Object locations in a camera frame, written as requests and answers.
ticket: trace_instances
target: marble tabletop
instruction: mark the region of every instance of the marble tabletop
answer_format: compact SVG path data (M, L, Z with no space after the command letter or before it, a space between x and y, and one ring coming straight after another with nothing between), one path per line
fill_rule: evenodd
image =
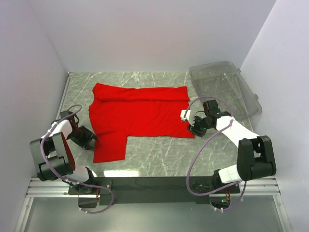
M74 72L70 74L68 88L61 110L73 104L81 104L78 113L79 125L92 130L88 107L93 101L92 89L96 83L119 87L179 87L187 86L190 99L197 94L188 72ZM203 110L197 101L192 111ZM249 119L240 121L252 130ZM203 138L128 137L125 160L93 163L93 151L84 151L74 142L68 141L75 162L89 167L98 176L186 176L190 162L215 130L208 130ZM209 143L196 161L191 175L212 175L216 169L236 163L237 148L223 134Z

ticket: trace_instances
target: table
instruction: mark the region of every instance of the table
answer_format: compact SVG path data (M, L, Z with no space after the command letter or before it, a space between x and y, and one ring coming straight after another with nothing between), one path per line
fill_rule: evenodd
M97 82L135 88L187 86L190 99L197 97L188 72L70 73L60 109L63 111L73 104L81 104L83 109L78 113L79 125L84 125L90 130L92 127L88 107L93 102L92 89ZM203 108L197 101L191 109L196 112ZM240 123L252 130L249 119ZM75 162L89 167L98 176L186 176L191 160L213 133L215 130L208 130L203 138L195 139L128 137L126 159L106 163L93 163L93 151L84 151L72 141L68 141L68 144ZM221 134L204 148L191 175L212 175L214 170L233 165L236 161L236 146Z

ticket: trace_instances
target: wall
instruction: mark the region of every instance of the wall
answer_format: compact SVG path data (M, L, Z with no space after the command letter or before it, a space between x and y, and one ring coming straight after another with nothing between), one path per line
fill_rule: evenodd
M66 72L25 0L0 1L0 225L14 231L34 174L29 142L55 119Z
M68 71L240 67L275 0L29 0Z
M277 180L295 232L309 221L309 2L277 0L241 70L263 113L253 121L273 141Z

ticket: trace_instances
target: purple cable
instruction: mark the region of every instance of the purple cable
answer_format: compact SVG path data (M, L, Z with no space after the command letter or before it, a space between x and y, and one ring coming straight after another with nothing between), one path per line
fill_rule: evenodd
M222 99L220 99L220 98L217 98L217 97L213 97L213 96L202 96L202 97L199 97L199 98L194 99L194 101L191 102L191 103L189 104L189 106L188 106L186 112L184 113L184 116L183 116L183 117L186 116L186 114L187 114L188 110L190 109L191 105L192 105L193 103L195 103L197 100L202 99L202 98L213 98L213 99L217 99L217 100L221 101L224 105L226 105L226 106L228 107L228 109L229 109L230 112L231 112L231 116L232 116L232 117L234 116L234 112L233 112L232 107L231 107L228 103L226 103L224 100L222 100ZM203 144L203 146L200 148L200 150L198 151L197 155L194 157L193 161L191 162L190 167L189 167L189 170L188 170L187 178L186 178L186 185L187 185L188 191L189 191L192 195L198 196L198 197L208 196L208 195L210 195L210 194L216 193L217 191L223 190L223 189L225 189L225 188L227 188L227 187L230 187L230 186L233 186L233 185L239 183L239 182L232 182L232 183L229 183L229 184L227 184L227 185L225 185L225 186L223 186L223 187L220 187L220 188L217 188L217 189L215 189L215 190L213 190L213 191L205 192L205 193L196 193L196 192L193 192L193 191L190 189L190 185L189 185L190 174L191 174L192 168L193 168L193 166L194 166L194 164L195 164L197 158L199 157L200 153L201 153L202 150L204 149L204 147L205 147L214 137L216 137L218 134L220 134L221 132L225 131L227 128L231 127L231 126L232 126L232 123L233 123L233 121L231 120L231 121L230 121L230 124L229 124L228 126L226 126L226 127L224 127L223 129L217 131L215 134L213 134L211 137L209 137L209 138L206 140L206 142ZM244 184L243 191L242 191L240 197L238 198L238 200L237 200L233 205L230 205L227 209L223 209L223 210L224 210L224 211L225 211L225 210L228 210L228 209L230 209L230 208L233 208L236 204L238 204L239 201L241 200L243 194L244 194L245 189L246 189L246 182L245 182L245 184Z
M76 115L78 112L80 112L80 110L82 109L82 106L79 105L79 104L71 106L68 110L70 110L71 108L76 107L76 106L79 106L80 108L79 108L77 111L75 111L74 113L69 114L69 115L67 115L67 116L65 116L65 117L63 117L63 118L61 118L59 121L57 121L57 122L54 124L54 126L53 126L51 129L48 130L48 132L47 132L47 133L43 136L43 138L42 138L40 148L41 148L41 153L42 153L42 156L43 156L43 159L44 159L45 163L47 164L47 166L49 167L49 169L55 174L55 176L57 176L59 179L65 181L65 182L71 181L71 182L76 182L76 183L77 183L77 182L79 182L78 180L75 180L75 179L72 179L72 178L68 178L68 177L64 178L63 176L61 176L61 175L52 167L52 165L51 165L50 162L48 161L48 158L47 158L46 155L45 155L44 146L43 146L43 145L44 145L44 142L45 142L45 140L46 140L46 138L49 137L49 135L54 131L54 129L57 127L57 125L58 125L60 122L66 120L67 118L69 118L69 117L71 117L71 116L74 116L74 115ZM109 204L108 206L106 206L104 209L98 210L98 211L87 211L87 210L85 210L85 209L81 209L82 211L84 211L84 212L86 212L86 213L89 213L89 214L98 214L98 213L102 213L102 212L106 211L106 210L107 210L108 208L110 208L110 206L113 204L113 202L114 202L114 194L113 194L112 190L110 190L109 188L104 187L104 186L89 185L89 184L85 184L85 183L80 183L80 185L83 185L83 186L86 186L86 187L91 187L91 188L97 188L97 189L99 188L99 189L107 190L108 192L111 193L111 196L112 196L112 199L111 199L110 204Z

